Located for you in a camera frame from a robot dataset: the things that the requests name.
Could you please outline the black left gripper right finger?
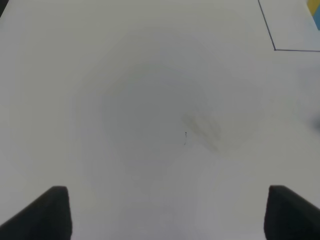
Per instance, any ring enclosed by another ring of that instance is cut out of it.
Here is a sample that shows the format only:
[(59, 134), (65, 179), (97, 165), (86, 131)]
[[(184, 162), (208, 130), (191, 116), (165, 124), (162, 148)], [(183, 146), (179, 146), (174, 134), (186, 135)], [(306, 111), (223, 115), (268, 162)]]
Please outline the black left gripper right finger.
[(318, 240), (320, 209), (284, 185), (271, 185), (263, 230), (267, 240)]

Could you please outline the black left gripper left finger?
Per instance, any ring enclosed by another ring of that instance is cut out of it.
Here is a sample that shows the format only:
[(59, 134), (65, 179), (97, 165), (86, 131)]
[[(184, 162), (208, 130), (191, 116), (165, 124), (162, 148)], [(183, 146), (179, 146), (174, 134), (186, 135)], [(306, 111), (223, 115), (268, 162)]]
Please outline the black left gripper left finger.
[(73, 223), (68, 188), (53, 186), (0, 225), (2, 240), (70, 240)]

